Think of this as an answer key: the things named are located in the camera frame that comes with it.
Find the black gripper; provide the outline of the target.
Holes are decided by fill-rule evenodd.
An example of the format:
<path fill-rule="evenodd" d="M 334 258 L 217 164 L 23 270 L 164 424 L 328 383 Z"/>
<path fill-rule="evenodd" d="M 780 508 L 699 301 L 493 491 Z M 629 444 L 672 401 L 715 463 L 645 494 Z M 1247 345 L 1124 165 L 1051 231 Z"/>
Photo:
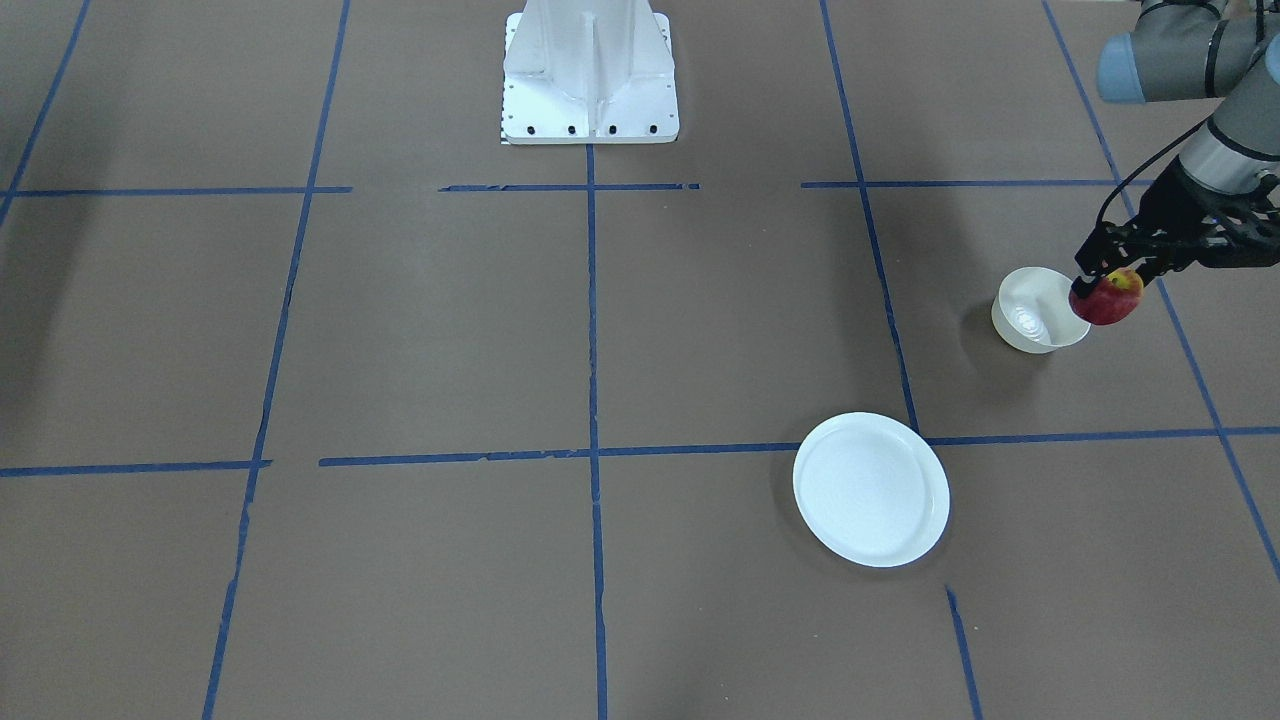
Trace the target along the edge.
<path fill-rule="evenodd" d="M 1143 193 L 1125 225 L 1096 224 L 1076 250 L 1074 299 L 1088 299 L 1110 273 L 1137 266 L 1144 287 L 1196 264 L 1211 269 L 1270 268 L 1279 261 L 1277 177 L 1263 172 L 1245 193 L 1194 182 L 1180 161 Z"/>

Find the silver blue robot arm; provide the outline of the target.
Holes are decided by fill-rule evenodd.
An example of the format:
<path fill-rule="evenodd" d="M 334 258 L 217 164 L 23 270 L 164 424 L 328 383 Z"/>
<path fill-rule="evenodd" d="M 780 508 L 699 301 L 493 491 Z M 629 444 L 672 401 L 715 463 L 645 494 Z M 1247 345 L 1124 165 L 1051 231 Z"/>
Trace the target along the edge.
<path fill-rule="evenodd" d="M 1103 46 L 1096 85 L 1112 104 L 1219 105 L 1174 143 L 1129 222 L 1097 219 L 1076 251 L 1075 299 L 1124 266 L 1149 282 L 1193 263 L 1277 263 L 1276 14 L 1231 18 L 1224 1 L 1144 1 L 1134 29 Z"/>

